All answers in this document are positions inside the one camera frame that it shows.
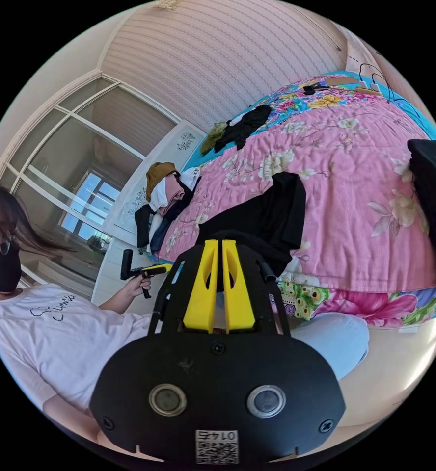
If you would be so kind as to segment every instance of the green cloth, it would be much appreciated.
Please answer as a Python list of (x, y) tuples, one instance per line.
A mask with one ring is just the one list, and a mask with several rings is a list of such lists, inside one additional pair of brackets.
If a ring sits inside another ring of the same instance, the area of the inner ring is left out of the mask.
[(214, 148), (218, 139), (223, 137), (226, 126), (227, 124), (224, 121), (220, 121), (219, 123), (215, 123), (213, 125), (210, 132), (208, 133), (207, 138), (202, 144), (202, 147), (200, 148), (200, 152), (203, 156), (206, 155), (212, 148)]

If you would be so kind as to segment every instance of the brown hat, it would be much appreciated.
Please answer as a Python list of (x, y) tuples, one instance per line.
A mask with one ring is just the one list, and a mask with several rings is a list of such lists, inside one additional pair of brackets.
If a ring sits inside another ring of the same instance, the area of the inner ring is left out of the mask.
[(175, 168), (175, 165), (171, 162), (156, 162), (149, 167), (149, 170), (146, 173), (146, 178), (148, 180), (148, 184), (146, 186), (146, 200), (148, 202), (151, 201), (151, 193), (154, 190), (154, 187), (164, 177), (167, 177), (173, 172), (177, 172), (177, 169)]

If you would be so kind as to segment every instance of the black wire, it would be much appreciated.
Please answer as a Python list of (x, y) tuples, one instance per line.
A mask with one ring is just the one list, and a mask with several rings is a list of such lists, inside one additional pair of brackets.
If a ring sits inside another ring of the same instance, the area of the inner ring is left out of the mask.
[(375, 67), (375, 66), (372, 65), (372, 64), (368, 64), (367, 62), (364, 62), (363, 64), (361, 64), (361, 65), (360, 65), (360, 68), (359, 68), (359, 80), (360, 80), (361, 82), (362, 82), (362, 66), (363, 66), (363, 65), (368, 65), (369, 67), (373, 67), (374, 69), (378, 70), (378, 71), (381, 73), (381, 75), (379, 75), (379, 74), (377, 74), (377, 73), (373, 73), (373, 74), (372, 74), (372, 81), (373, 81), (373, 83), (375, 83), (374, 75), (376, 75), (376, 76), (382, 78), (383, 80), (385, 80), (386, 86), (388, 87), (388, 100), (387, 100), (388, 103), (390, 103), (390, 90), (391, 90), (391, 93), (392, 93), (392, 95), (393, 95), (393, 101), (394, 101), (394, 102), (396, 102), (396, 101), (398, 101), (398, 100), (403, 100), (403, 101), (407, 102), (409, 105), (411, 105), (411, 108), (414, 109), (414, 112), (416, 113), (417, 117), (418, 117), (419, 119), (421, 119), (420, 116), (419, 116), (419, 114), (418, 114), (418, 112), (416, 111), (416, 108), (415, 108), (415, 107), (412, 105), (412, 103), (410, 103), (406, 98), (395, 98), (395, 92), (394, 92), (393, 89), (390, 87), (390, 85), (388, 84), (387, 79), (386, 79), (385, 76), (383, 75), (383, 72), (382, 72), (379, 68)]
[[(372, 74), (372, 81), (373, 81), (373, 83), (375, 83), (374, 75), (378, 75), (378, 76), (381, 77), (383, 80), (385, 80), (385, 82), (386, 82), (386, 84), (387, 84), (387, 86), (388, 86), (388, 100), (387, 100), (386, 102), (387, 102), (387, 103), (390, 103), (390, 90), (391, 90), (391, 87), (390, 87), (390, 85), (388, 85), (388, 82), (387, 82), (385, 76), (383, 75), (383, 72), (382, 72), (379, 68), (375, 67), (375, 65), (368, 64), (367, 62), (364, 62), (364, 63), (362, 63), (362, 64), (360, 65), (360, 67), (359, 67), (359, 80), (360, 80), (361, 82), (362, 82), (362, 66), (363, 66), (363, 65), (368, 65), (369, 67), (373, 67), (375, 70), (378, 70), (378, 71), (381, 73), (381, 75), (379, 75), (379, 74)], [(393, 90), (391, 90), (391, 93), (393, 94), (393, 100), (395, 100), (395, 94), (393, 93)]]
[(386, 82), (386, 86), (388, 87), (388, 100), (387, 102), (390, 103), (390, 90), (391, 90), (391, 93), (393, 95), (393, 101), (395, 101), (395, 92), (393, 91), (393, 89), (390, 87), (389, 83), (387, 82), (386, 78), (385, 77), (382, 77), (380, 74), (377, 74), (376, 72), (374, 72), (372, 74), (372, 82), (375, 83), (375, 80), (374, 80), (374, 75), (380, 77), (381, 79), (385, 80)]
[(396, 102), (396, 101), (398, 101), (398, 100), (403, 100), (403, 101), (405, 101), (406, 103), (408, 103), (409, 105), (411, 105), (411, 108), (414, 109), (414, 112), (416, 113), (417, 117), (418, 117), (419, 119), (421, 119), (421, 117), (419, 116), (418, 112), (416, 111), (416, 108), (412, 105), (411, 102), (409, 102), (406, 98), (395, 98), (393, 101)]
[[(362, 66), (363, 65), (368, 65), (369, 67), (373, 67), (374, 69), (377, 69), (377, 67), (375, 67), (375, 65), (367, 64), (367, 62), (364, 62), (363, 64), (361, 64), (360, 68), (359, 68), (359, 80), (361, 82), (362, 82)], [(377, 70), (383, 75), (383, 72), (380, 69), (377, 69)]]

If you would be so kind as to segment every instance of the yellow bracket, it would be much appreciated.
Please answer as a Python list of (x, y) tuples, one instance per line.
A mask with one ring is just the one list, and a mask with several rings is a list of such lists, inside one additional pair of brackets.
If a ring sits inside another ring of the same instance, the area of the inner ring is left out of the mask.
[(218, 280), (218, 241), (205, 241), (202, 259), (195, 278), (189, 305), (184, 316), (184, 326), (187, 329), (213, 332), (215, 322), (215, 307), (217, 302)]
[(160, 265), (146, 266), (146, 267), (142, 268), (141, 271), (155, 270), (155, 269), (161, 269), (161, 268), (164, 268), (163, 273), (169, 273), (171, 268), (172, 268), (172, 264), (171, 263), (161, 263)]
[[(230, 274), (234, 281), (232, 288)], [(223, 241), (223, 284), (226, 333), (229, 334), (232, 330), (252, 329), (255, 317), (234, 240)]]

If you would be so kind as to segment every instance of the white t-shirt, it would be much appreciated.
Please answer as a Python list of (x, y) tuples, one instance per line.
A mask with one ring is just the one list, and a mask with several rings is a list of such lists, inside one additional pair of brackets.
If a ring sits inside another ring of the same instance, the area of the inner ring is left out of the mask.
[(150, 320), (103, 311), (57, 285), (27, 288), (0, 301), (0, 356), (38, 408), (58, 394), (86, 412), (106, 362), (146, 336)]

